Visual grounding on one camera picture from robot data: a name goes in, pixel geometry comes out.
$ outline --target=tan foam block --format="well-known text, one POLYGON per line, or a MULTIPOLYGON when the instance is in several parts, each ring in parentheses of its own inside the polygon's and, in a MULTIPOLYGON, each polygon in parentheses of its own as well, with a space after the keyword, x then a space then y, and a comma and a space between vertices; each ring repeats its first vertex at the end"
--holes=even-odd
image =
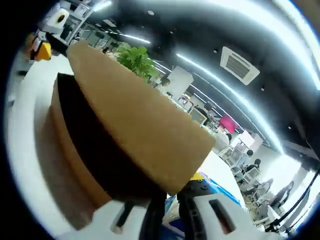
POLYGON ((164 191, 180 191, 215 139, 142 78, 85 41, 70 46, 67 57, 83 95, 116 143, 164 191))

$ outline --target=ceiling light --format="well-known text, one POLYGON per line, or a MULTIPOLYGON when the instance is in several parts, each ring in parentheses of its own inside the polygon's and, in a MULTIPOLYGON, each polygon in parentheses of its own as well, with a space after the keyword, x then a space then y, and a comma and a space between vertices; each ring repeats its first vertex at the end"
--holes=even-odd
POLYGON ((210 71, 208 71, 207 69, 205 69, 204 67, 196 64, 195 62, 191 61, 190 59, 180 55, 180 54, 176 54, 179 58, 185 60, 186 62, 194 65, 195 67, 197 67, 198 69, 202 70, 203 72, 205 72, 206 74, 208 74, 210 77, 212 77, 213 79, 215 79, 218 83, 220 83, 221 85, 223 85, 229 92, 231 92, 236 98, 238 98, 238 100, 244 105, 246 106, 246 108, 249 110, 249 112, 251 112, 256 120, 262 125, 262 127, 264 128, 265 132, 268 134, 268 136, 270 137, 270 139, 272 140, 272 142, 274 143, 274 145, 277 147, 277 149, 279 150, 279 152, 281 154, 284 154, 284 150, 281 146, 280 140, 278 139, 278 137, 276 136, 275 132, 271 129, 271 127, 267 124, 265 118, 254 108, 253 105, 250 104, 250 102, 246 99, 244 99, 242 96, 240 96, 237 92, 235 92, 235 90, 233 90, 233 88, 231 88, 230 86, 228 86, 225 82, 223 82, 220 78, 218 78, 216 75, 214 75, 213 73, 211 73, 210 71))
POLYGON ((150 44, 150 43, 151 43, 151 42, 149 42, 148 40, 144 40, 144 39, 139 38, 139 37, 136 37, 136 36, 131 36, 131 35, 127 35, 127 34, 121 34, 121 33, 119 33, 119 35, 124 36, 124 37, 127 37, 127 38, 130 38, 130 39, 139 40, 139 41, 144 42, 144 43, 146 43, 146 44, 150 44))
POLYGON ((162 71, 160 68, 156 67, 156 66, 153 66, 155 69, 157 69, 158 71, 160 71, 161 73, 163 74, 166 74, 164 71, 162 71))
POLYGON ((152 60, 152 62, 154 62, 155 64, 159 65, 160 67, 164 68, 165 70, 168 70, 170 73, 172 72, 169 68, 166 68, 165 66, 162 66, 160 63, 158 63, 155 60, 152 60))
POLYGON ((112 28, 116 28, 117 26, 114 25, 109 19, 103 19, 102 22, 108 24, 112 28))
POLYGON ((213 107, 212 107, 212 110, 215 111, 220 117, 222 117, 222 115, 217 110, 215 110, 213 107))
MULTIPOLYGON (((286 14, 288 14, 288 16, 296 24, 296 27, 305 38, 308 48, 311 50, 319 69, 320 48, 317 36, 313 33, 305 18, 301 15, 301 13, 299 13, 299 10, 290 1, 274 1, 276 4, 280 5, 283 10, 286 11, 286 14)), ((272 11, 264 9, 263 7, 250 0, 208 0, 207 2, 245 15, 252 21, 264 26, 269 31, 274 33, 283 42, 283 44, 290 49, 291 53, 296 56, 296 59, 299 59, 300 63, 304 65, 306 71, 312 78, 316 89, 320 91, 320 79, 313 66, 309 49, 305 47, 305 41, 301 39, 301 37, 295 30, 290 29, 286 25, 285 21, 282 21, 281 18, 274 16, 272 11)))
POLYGON ((204 103, 206 103, 207 101, 205 101, 205 100, 203 100, 199 95, 197 95, 197 94, 193 94, 193 95, 195 95, 198 99, 200 99, 202 102, 204 102, 204 103))
POLYGON ((194 85, 192 85, 192 84, 190 84, 190 86, 193 87, 194 89, 198 90, 203 96, 205 96, 207 99, 209 99, 211 102, 214 103, 214 101, 213 101, 210 97, 208 97, 207 95, 205 95, 202 91, 200 91, 199 88, 197 88, 196 86, 194 86, 194 85))
POLYGON ((95 11, 95 12, 100 11, 101 9, 104 9, 104 8, 110 6, 111 4, 112 4, 111 1, 100 2, 96 6, 94 6, 93 11, 95 11))
POLYGON ((210 84, 210 82, 208 82, 207 80, 205 80, 203 77, 199 76, 198 74, 196 74, 195 72, 192 72, 194 75, 196 75, 197 77, 201 78, 203 81, 205 81, 207 84, 209 84, 210 86, 213 87, 212 84, 210 84))

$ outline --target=computer monitor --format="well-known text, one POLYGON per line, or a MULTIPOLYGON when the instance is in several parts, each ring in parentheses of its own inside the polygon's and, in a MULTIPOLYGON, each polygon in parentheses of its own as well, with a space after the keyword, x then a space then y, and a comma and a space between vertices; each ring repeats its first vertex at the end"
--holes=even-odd
POLYGON ((207 117, 195 108, 193 108, 189 114, 191 115, 192 120, 195 120, 196 122, 198 122, 200 126, 204 124, 205 121, 207 120, 207 117))

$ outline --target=air conditioning vent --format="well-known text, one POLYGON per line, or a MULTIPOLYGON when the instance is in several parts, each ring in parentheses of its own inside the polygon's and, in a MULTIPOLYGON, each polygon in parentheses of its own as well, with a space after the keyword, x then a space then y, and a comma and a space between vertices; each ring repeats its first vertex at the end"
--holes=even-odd
POLYGON ((239 79, 244 85, 251 83, 260 71, 242 56, 224 46, 220 66, 239 79))

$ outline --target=potted plant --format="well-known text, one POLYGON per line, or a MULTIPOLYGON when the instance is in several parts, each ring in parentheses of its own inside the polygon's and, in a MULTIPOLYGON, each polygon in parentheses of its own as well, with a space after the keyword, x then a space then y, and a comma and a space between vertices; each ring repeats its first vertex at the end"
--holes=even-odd
POLYGON ((144 46, 130 47, 124 44, 117 52, 117 61, 143 78, 146 83, 150 77, 156 78, 159 75, 152 66, 152 60, 148 59, 147 49, 144 46))

